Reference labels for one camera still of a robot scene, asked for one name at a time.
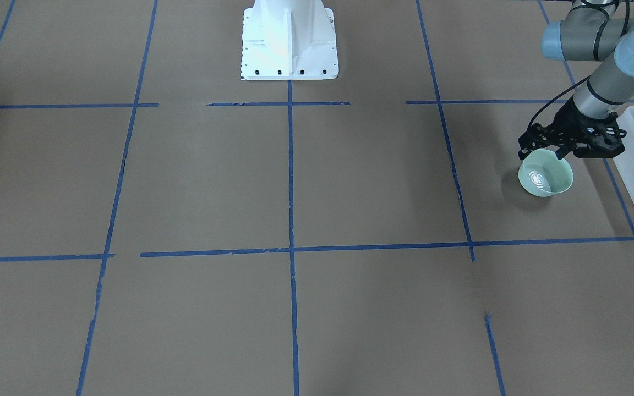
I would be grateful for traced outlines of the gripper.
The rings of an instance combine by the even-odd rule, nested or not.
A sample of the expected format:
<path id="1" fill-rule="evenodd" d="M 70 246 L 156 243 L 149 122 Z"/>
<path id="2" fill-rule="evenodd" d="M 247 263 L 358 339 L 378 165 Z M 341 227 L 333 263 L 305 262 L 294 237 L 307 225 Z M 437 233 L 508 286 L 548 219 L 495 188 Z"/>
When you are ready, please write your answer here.
<path id="1" fill-rule="evenodd" d="M 554 151 L 557 160 L 563 160 L 566 155 L 572 153 L 576 146 L 576 140 L 587 128 L 600 129 L 611 124 L 609 113 L 602 118 L 586 116 L 575 103 L 575 99 L 569 98 L 561 110 L 557 111 L 553 123 L 549 126 L 551 131 L 550 142 L 556 146 Z M 520 145 L 518 158 L 524 161 L 538 148 L 537 145 Z"/>

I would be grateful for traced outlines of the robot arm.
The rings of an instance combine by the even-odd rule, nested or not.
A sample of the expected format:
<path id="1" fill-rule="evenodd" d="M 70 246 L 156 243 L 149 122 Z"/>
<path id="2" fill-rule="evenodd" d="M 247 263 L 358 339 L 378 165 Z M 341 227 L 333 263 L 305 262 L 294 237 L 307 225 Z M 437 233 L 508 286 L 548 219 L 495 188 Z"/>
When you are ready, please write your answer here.
<path id="1" fill-rule="evenodd" d="M 614 158 L 625 150 L 618 109 L 634 97 L 634 18 L 615 19 L 618 1 L 574 1 L 566 18 L 548 25 L 543 55 L 559 61 L 597 61 L 598 68 L 568 89 L 571 97 L 547 126 L 530 120 L 518 138 L 518 157 L 553 146 L 561 160 Z"/>

